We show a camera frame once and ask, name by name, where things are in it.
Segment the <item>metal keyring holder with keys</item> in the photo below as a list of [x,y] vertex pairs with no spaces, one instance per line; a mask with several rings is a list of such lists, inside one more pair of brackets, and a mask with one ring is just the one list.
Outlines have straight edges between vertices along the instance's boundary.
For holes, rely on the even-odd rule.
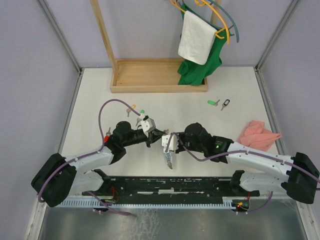
[[[169,129],[165,129],[164,131],[166,131],[166,135],[170,134]],[[173,169],[173,164],[172,164],[173,151],[170,151],[168,153],[165,153],[165,152],[163,152],[163,153],[164,153],[164,157],[165,157],[167,166],[172,170]]]

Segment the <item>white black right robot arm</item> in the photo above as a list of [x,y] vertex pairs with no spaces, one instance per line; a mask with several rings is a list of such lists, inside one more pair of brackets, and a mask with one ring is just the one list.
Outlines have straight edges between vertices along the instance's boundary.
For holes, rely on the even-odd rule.
[[232,139],[211,135],[198,122],[175,134],[176,153],[186,151],[191,156],[202,153],[197,161],[212,161],[240,165],[257,172],[237,170],[229,183],[236,196],[244,192],[280,192],[303,204],[313,204],[320,183],[320,172],[301,152],[294,156],[255,150]]

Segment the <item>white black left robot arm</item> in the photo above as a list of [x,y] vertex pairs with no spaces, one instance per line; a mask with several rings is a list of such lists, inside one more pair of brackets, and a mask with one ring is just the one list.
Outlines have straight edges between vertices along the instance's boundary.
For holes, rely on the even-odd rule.
[[108,176],[101,167],[118,162],[127,152],[126,147],[145,143],[147,147],[160,140],[165,131],[143,121],[132,129],[127,121],[120,121],[108,140],[98,149],[81,156],[64,157],[52,154],[31,181],[40,201],[56,207],[67,197],[84,192],[106,195],[111,189]]

